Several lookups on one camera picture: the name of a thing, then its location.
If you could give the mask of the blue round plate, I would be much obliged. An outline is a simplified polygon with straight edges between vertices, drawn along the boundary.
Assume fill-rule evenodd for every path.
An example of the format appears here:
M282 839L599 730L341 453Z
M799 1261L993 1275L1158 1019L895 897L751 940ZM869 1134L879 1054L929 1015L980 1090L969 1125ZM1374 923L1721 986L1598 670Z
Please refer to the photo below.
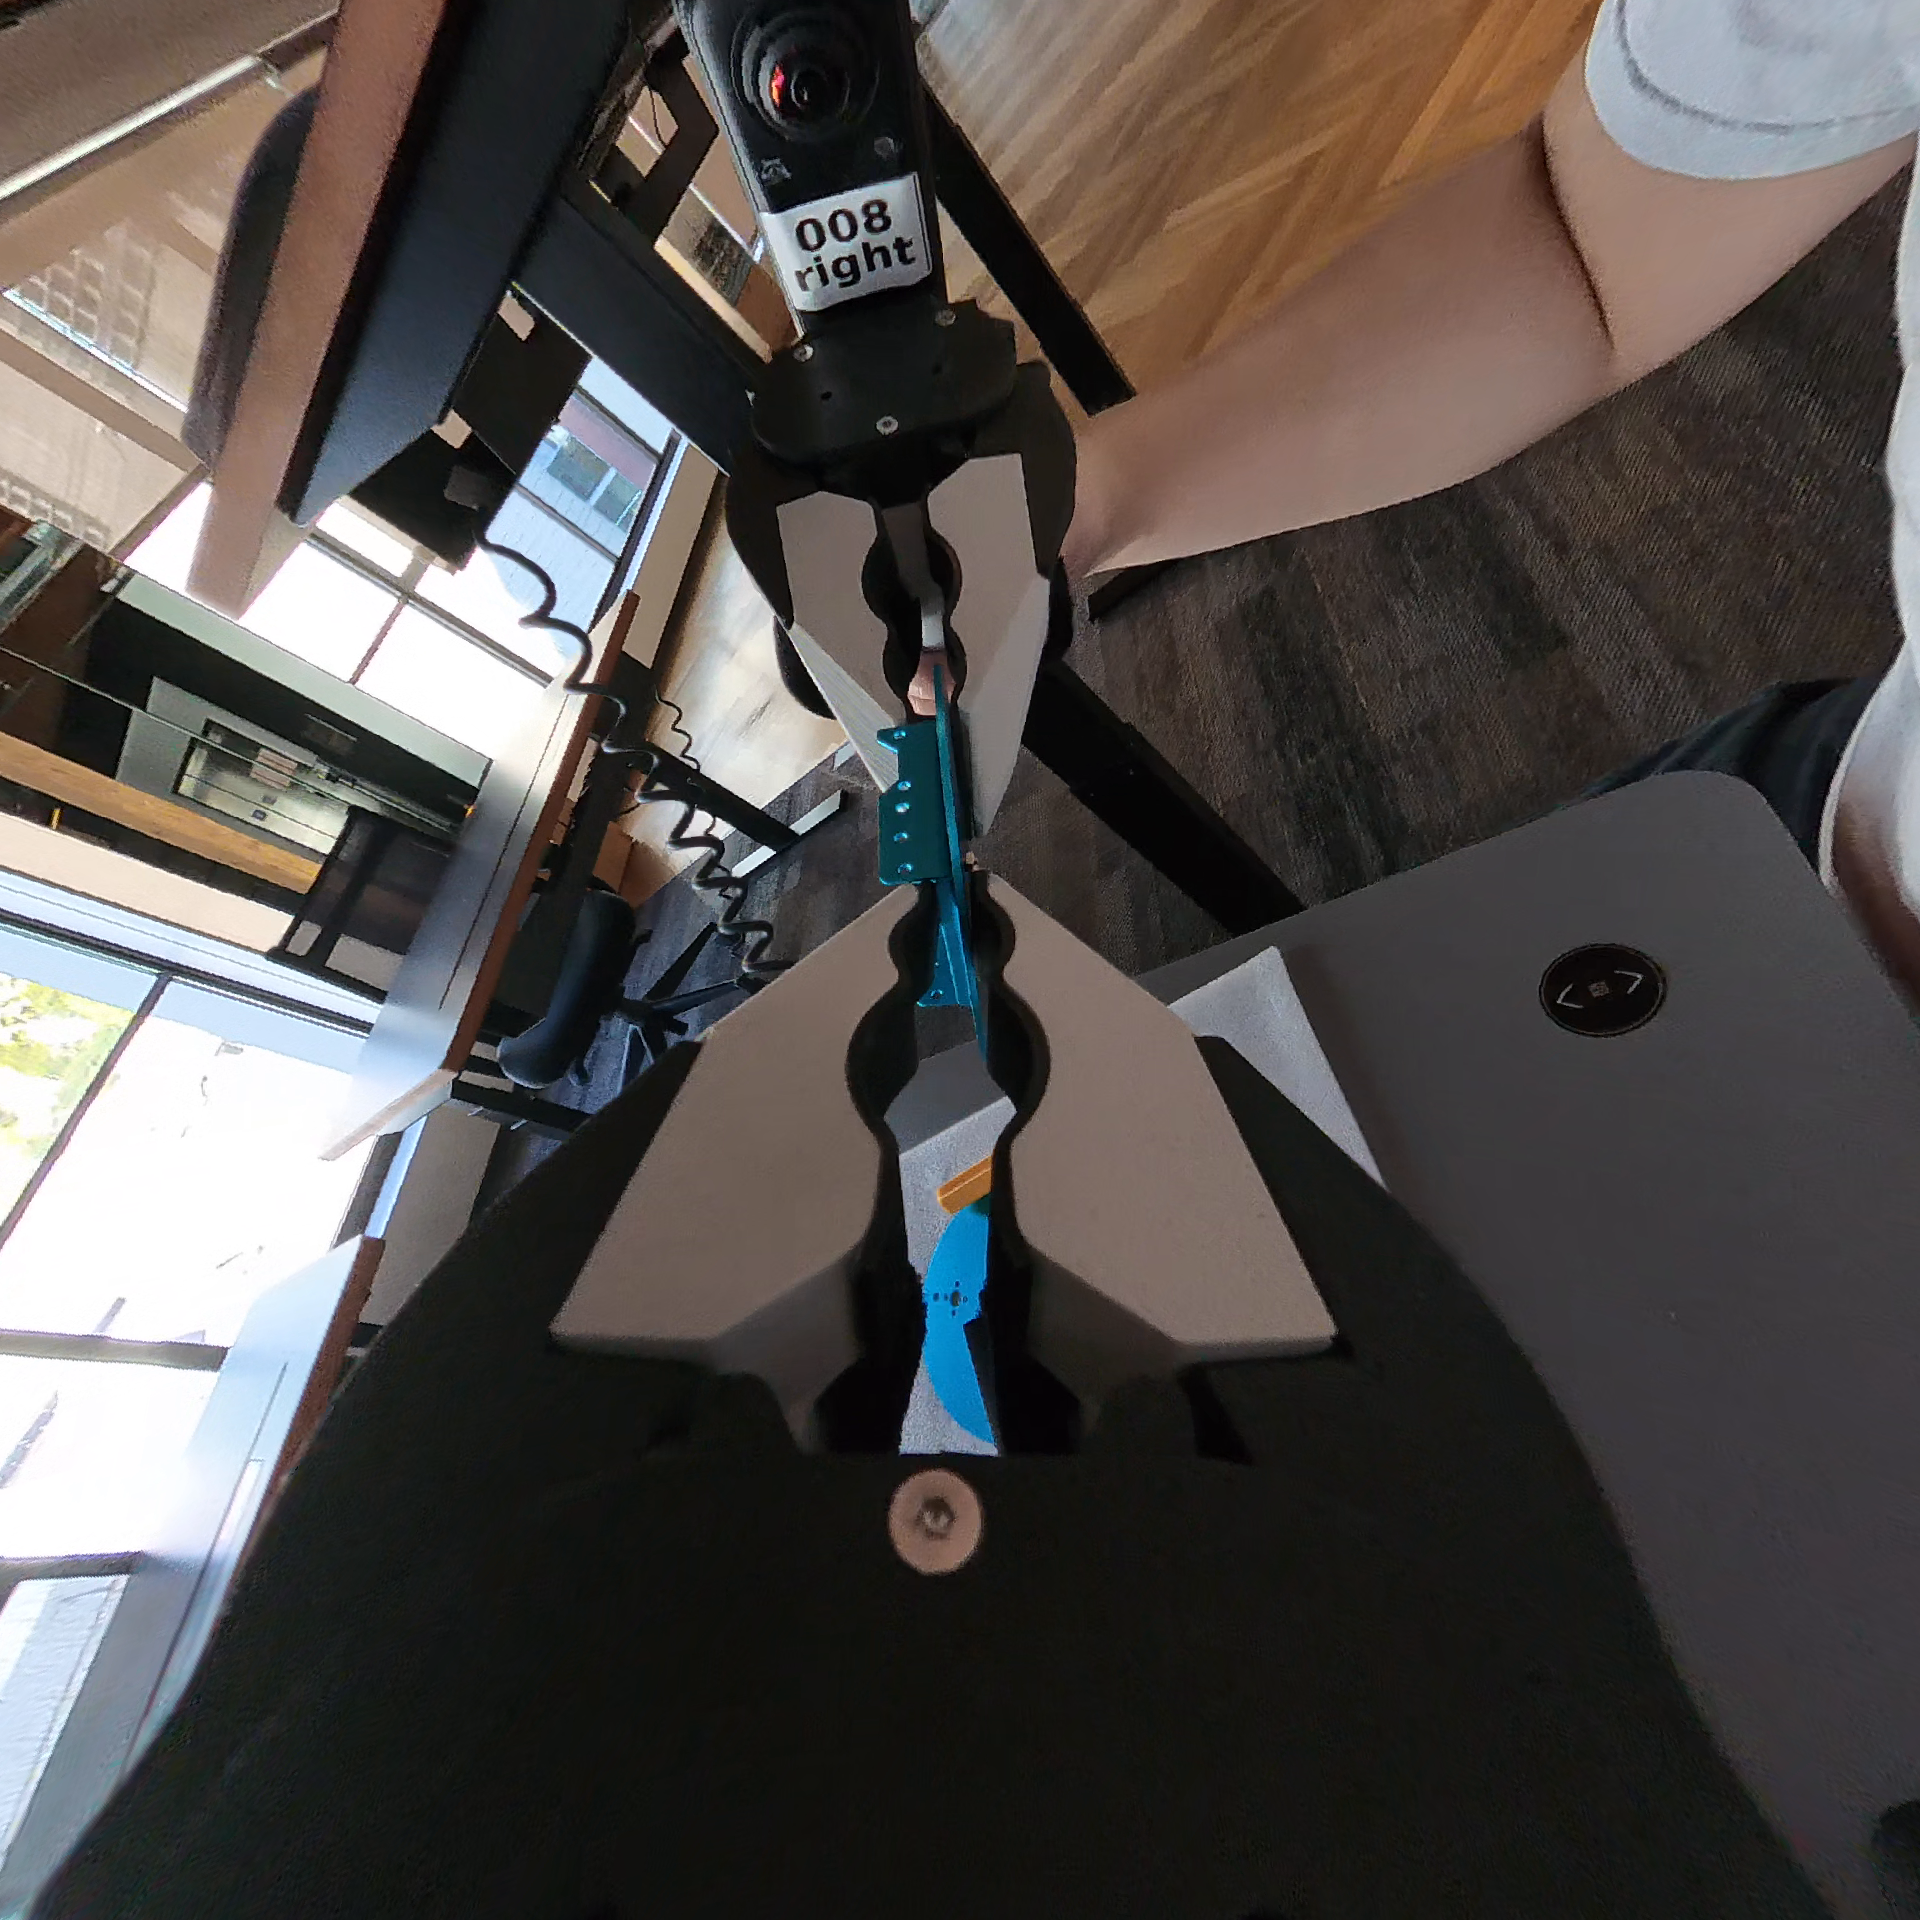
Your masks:
M924 1278L924 1345L902 1421L904 1454L998 1451L974 1355L974 1330L990 1260L990 1205L958 1210L933 1243Z

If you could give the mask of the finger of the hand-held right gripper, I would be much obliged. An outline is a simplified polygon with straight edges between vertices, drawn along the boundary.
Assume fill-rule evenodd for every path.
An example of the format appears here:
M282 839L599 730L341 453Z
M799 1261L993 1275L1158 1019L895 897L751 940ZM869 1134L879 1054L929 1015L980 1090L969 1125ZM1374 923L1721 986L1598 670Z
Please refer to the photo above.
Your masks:
M879 540L874 510L855 495L799 495L780 506L777 530L793 613L788 637L882 794L900 775L895 749L879 735L904 723L904 698L889 681L890 634L861 582Z
M970 459L928 493L928 529L954 562L951 634L965 654L958 715L974 829L984 833L1015 777L1048 627L1016 453Z

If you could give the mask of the black standing desk top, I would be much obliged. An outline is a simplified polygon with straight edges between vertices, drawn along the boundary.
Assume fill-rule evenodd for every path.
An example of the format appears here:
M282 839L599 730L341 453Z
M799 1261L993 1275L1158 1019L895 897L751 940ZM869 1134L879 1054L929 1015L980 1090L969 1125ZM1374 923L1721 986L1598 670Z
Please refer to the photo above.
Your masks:
M241 602L453 405L545 203L664 5L333 5L320 83L246 164L182 438L199 573Z

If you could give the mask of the person's right forearm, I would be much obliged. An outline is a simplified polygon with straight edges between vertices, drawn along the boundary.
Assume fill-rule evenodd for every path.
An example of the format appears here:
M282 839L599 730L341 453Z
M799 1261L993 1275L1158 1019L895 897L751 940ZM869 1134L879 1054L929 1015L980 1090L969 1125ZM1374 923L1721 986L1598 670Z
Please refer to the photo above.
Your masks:
M1758 182L1661 173L1578 61L1522 133L1079 441L1068 566L1205 555L1487 474L1778 279Z

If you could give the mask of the white foam sheet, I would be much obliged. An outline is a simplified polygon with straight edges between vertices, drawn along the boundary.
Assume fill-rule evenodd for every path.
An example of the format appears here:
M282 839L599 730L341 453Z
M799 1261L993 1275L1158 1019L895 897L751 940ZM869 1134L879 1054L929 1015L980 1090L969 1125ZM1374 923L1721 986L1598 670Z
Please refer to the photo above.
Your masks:
M1377 1177L1377 1164L1365 1142L1353 1106L1338 1090L1321 1041L1311 1030L1300 996L1276 951L1256 951L1234 969L1190 989L1170 1004L1170 1012L1186 1021L1194 1041L1224 1041L1255 1068L1261 1079L1281 1093L1317 1131L1330 1141L1366 1177ZM966 1070L945 1070L942 1062L928 1070L928 1079L943 1093L970 1093L970 1108L958 1110L945 1125L928 1117L911 1117L902 1129L902 1198L908 1220L908 1249L921 1279L928 1274L933 1243L940 1238L949 1214L936 1203L936 1186L953 1173L991 1156L998 1141L1015 1125L1015 1101L1006 1095L988 1095L988 1079L980 1062ZM984 1198L990 1223L997 1212L993 1188ZM983 1391L991 1415L998 1451L1002 1451L1002 1403L1009 1389L1001 1383L1008 1371L990 1355L990 1260L988 1283L980 1297L980 1317L974 1339ZM1068 1411L1087 1402L1071 1391Z

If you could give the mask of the round black desk control panel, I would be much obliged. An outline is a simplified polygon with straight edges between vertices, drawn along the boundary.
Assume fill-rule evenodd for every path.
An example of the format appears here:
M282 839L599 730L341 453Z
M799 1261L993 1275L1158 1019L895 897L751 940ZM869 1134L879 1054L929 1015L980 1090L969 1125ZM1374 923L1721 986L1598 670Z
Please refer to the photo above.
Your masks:
M1624 943L1583 943L1550 962L1538 999L1558 1028L1612 1041L1656 1018L1666 989L1666 971L1648 953Z

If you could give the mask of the person's dark trousers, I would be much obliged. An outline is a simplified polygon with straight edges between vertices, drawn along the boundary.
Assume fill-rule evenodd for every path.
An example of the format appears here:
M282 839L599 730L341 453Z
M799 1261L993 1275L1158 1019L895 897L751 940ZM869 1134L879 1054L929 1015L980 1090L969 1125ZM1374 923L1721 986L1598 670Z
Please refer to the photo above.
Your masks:
M1842 753L1876 678L1818 678L1767 687L1751 701L1655 748L1577 797L1596 801L1629 785L1679 772L1722 775L1751 785L1817 865Z

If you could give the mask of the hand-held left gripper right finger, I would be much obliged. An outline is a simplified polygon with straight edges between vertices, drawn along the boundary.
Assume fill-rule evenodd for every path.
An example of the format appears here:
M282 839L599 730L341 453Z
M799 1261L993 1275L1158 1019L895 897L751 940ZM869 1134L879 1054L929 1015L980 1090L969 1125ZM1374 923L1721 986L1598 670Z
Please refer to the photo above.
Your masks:
M1009 1141L1026 1346L1082 1402L1321 1353L1335 1321L1184 1019L1008 885L998 982L1039 1035Z

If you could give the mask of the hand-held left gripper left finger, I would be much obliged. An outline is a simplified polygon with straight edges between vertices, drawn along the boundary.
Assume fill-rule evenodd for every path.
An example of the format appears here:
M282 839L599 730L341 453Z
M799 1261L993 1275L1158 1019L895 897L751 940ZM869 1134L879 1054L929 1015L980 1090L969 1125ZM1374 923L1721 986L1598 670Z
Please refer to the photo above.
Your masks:
M921 1362L897 1150L921 906L879 900L718 1021L551 1323L753 1375L804 1445L895 1449Z

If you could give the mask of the small blue plate with bracket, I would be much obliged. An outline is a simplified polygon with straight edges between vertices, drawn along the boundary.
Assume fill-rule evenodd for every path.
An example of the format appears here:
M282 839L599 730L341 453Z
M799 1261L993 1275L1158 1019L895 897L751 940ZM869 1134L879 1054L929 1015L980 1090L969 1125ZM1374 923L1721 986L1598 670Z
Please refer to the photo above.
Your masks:
M933 667L929 687L933 715L877 732L877 745L895 757L895 779L879 801L879 883L933 890L936 935L919 1006L965 1010L976 1044L984 1049L990 1034L976 977L965 865L965 785L954 757L951 678L940 663Z

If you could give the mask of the thin black desk leg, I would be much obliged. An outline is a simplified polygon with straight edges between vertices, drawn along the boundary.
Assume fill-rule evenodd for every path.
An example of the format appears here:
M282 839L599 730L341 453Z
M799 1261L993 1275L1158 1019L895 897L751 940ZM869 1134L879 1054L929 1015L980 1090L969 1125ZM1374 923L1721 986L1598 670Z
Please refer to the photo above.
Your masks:
M934 198L966 241L1021 324L1036 337L1052 371L1087 417L1136 396L1130 380L1105 348L1080 303L1048 265L1015 206L953 124L933 85L921 83Z

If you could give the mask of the black office chair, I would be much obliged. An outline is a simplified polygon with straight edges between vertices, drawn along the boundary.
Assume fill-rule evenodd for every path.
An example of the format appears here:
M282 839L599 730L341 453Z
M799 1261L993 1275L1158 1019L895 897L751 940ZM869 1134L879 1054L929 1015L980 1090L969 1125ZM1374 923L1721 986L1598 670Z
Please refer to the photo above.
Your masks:
M689 1012L764 986L753 977L730 977L689 993L681 988L716 930L718 926L708 926L697 935L647 995L629 996L629 967L652 932L638 929L636 908L622 897L589 892L566 935L544 1015L496 1046L496 1068L511 1083L511 1093L474 1093L466 1101L468 1108L511 1131L568 1139L584 1125L586 1114L538 1093L565 1077L583 1075L586 1051L604 1027L612 1025L622 1038L616 1087L624 1090L655 1066L655 1055L686 1038Z

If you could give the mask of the wooden table with black legs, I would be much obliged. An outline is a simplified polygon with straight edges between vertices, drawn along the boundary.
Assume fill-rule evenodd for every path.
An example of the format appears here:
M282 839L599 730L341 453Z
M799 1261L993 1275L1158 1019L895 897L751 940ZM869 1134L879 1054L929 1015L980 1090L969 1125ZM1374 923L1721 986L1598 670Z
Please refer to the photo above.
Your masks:
M439 892L360 1046L320 1145L336 1161L453 1093L490 1006L538 859L592 738L596 698L536 691L478 788Z

